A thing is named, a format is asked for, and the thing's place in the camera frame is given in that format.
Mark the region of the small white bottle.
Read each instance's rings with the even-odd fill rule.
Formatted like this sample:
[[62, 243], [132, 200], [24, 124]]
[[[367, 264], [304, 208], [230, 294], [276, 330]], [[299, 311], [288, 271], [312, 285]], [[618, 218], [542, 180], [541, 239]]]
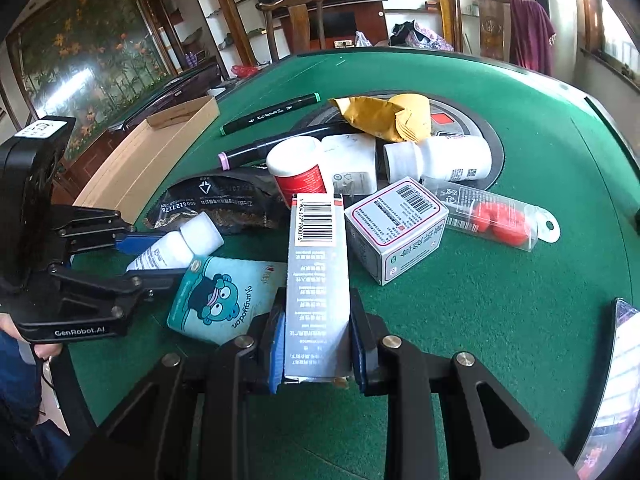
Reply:
[[127, 266], [127, 271], [185, 269], [195, 257], [210, 256], [223, 244], [213, 220], [201, 212], [146, 248]]

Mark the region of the teal cartoon pouch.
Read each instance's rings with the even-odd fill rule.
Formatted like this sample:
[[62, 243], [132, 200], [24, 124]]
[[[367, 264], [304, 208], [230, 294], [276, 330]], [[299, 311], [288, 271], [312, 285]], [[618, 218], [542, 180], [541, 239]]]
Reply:
[[271, 310], [285, 282], [283, 262], [195, 258], [183, 275], [167, 326], [209, 344], [225, 344], [246, 334], [255, 316]]

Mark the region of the tall white medicine box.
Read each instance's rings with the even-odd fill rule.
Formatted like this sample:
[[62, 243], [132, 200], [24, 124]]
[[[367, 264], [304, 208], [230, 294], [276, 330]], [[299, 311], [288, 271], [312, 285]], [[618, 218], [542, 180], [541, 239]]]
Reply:
[[340, 196], [298, 194], [292, 199], [285, 313], [287, 382], [333, 382], [350, 374], [350, 291]]

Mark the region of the black snack packet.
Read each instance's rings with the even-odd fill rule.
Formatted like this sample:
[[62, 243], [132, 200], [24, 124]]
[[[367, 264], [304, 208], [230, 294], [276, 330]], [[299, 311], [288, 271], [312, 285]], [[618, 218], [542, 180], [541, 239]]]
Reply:
[[262, 168], [215, 170], [171, 185], [146, 213], [144, 225], [169, 231], [207, 214], [221, 234], [277, 230], [288, 226], [290, 210], [271, 174]]

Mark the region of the green capped black marker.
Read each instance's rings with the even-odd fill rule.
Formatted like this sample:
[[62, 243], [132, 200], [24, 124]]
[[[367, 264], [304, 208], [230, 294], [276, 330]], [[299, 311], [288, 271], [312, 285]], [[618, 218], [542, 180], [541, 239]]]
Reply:
[[305, 94], [304, 96], [296, 96], [296, 98], [286, 100], [277, 104], [273, 104], [260, 110], [243, 115], [239, 118], [233, 119], [231, 122], [220, 127], [220, 134], [226, 136], [230, 133], [244, 130], [248, 127], [258, 124], [258, 122], [264, 122], [265, 120], [273, 117], [288, 114], [293, 110], [300, 110], [301, 108], [311, 106], [320, 102], [320, 94], [318, 92]]

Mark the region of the pink capped black marker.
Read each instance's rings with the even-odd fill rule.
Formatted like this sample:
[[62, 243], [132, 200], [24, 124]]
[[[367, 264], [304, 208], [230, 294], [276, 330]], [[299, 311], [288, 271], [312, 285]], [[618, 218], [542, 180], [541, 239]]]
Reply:
[[270, 150], [282, 141], [298, 138], [299, 136], [310, 136], [318, 140], [326, 136], [338, 136], [339, 134], [360, 133], [360, 130], [347, 122], [329, 122], [328, 124], [308, 126], [293, 131], [279, 133], [275, 136], [260, 139], [249, 144], [239, 146], [230, 151], [220, 152], [218, 160], [220, 168], [224, 171], [248, 165], [251, 162], [265, 160]]

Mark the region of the white purple medicine box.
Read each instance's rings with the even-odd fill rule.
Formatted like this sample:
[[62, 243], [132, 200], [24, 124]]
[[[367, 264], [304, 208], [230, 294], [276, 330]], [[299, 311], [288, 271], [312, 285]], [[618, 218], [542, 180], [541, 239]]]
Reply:
[[348, 244], [384, 286], [439, 248], [448, 214], [432, 192], [405, 177], [345, 210]]

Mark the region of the dark folding mahjong table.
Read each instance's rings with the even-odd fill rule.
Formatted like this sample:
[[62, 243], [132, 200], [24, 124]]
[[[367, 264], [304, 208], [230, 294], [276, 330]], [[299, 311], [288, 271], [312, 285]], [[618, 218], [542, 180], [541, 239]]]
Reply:
[[116, 119], [112, 119], [105, 131], [128, 133], [150, 115], [207, 96], [207, 90], [221, 81], [222, 73], [218, 63], [215, 60], [203, 62], [167, 81], [166, 84], [161, 84], [148, 96], [138, 99]]

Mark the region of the red label white bottle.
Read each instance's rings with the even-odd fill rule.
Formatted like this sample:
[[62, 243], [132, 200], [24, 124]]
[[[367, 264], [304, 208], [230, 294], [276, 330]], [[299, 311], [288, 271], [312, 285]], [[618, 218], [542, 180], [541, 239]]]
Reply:
[[321, 141], [312, 136], [293, 136], [269, 151], [266, 165], [286, 206], [291, 206], [294, 196], [299, 193], [328, 192], [322, 162]]

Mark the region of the floral glass screen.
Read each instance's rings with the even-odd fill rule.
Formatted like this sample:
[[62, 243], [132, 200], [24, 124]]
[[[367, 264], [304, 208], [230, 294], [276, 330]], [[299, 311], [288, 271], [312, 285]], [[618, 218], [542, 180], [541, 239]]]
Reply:
[[169, 78], [140, 0], [54, 0], [10, 33], [8, 49], [35, 116], [76, 119], [70, 162]]

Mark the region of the red plastic bag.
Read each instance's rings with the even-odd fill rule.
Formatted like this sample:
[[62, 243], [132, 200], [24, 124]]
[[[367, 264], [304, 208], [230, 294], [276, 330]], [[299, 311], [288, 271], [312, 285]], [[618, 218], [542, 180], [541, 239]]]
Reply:
[[259, 68], [248, 65], [233, 65], [231, 67], [231, 73], [238, 78], [245, 79], [258, 74]]

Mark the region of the white square bottle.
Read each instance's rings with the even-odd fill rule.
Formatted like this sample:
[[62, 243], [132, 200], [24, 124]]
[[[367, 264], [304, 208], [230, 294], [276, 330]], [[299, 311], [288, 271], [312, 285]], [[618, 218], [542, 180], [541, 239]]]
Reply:
[[378, 189], [375, 138], [367, 133], [338, 134], [321, 140], [326, 172], [335, 193], [370, 195]]

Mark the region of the yellow crumpled packet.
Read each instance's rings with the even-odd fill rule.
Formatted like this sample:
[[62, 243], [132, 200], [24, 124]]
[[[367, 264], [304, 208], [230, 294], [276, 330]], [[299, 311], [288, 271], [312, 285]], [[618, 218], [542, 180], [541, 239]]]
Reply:
[[419, 93], [329, 99], [353, 127], [387, 142], [420, 143], [432, 135], [430, 99]]

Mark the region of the round table centre console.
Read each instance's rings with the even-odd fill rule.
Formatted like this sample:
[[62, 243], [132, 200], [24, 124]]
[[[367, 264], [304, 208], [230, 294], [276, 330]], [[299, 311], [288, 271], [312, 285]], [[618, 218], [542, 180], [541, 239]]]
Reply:
[[[496, 130], [487, 120], [467, 106], [443, 96], [436, 96], [433, 93], [427, 93], [426, 96], [431, 103], [432, 131], [436, 136], [464, 134], [465, 136], [481, 136], [485, 139], [491, 154], [491, 170], [484, 179], [465, 180], [463, 184], [469, 185], [471, 188], [489, 190], [500, 177], [504, 165], [503, 144]], [[299, 119], [291, 130], [322, 126], [329, 122], [344, 122], [344, 119], [333, 105], [326, 103]]]

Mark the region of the pile of clothes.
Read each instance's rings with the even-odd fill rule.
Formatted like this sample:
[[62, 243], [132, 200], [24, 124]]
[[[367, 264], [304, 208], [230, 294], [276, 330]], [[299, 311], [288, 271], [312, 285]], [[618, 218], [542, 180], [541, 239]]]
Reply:
[[417, 21], [396, 24], [390, 35], [390, 45], [430, 51], [454, 50], [454, 47], [437, 32], [420, 26]]

